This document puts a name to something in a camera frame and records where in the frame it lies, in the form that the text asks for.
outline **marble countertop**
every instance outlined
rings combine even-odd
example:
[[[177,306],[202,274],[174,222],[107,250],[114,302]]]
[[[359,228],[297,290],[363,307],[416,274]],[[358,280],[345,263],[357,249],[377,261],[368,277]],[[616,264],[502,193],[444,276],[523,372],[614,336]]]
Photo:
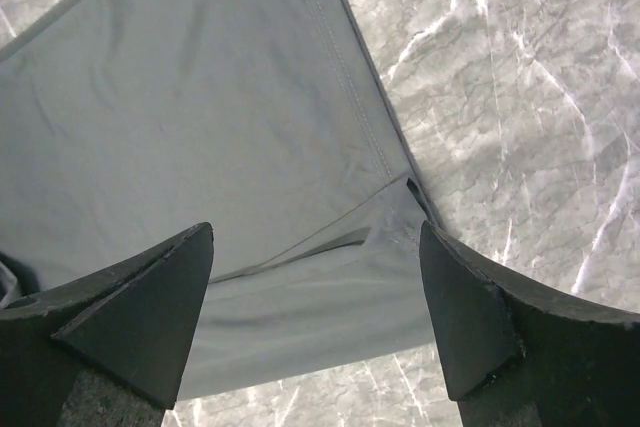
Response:
[[[0,0],[0,45],[59,0]],[[640,312],[640,0],[350,0],[450,232]],[[454,426],[434,345],[181,403],[166,427]]]

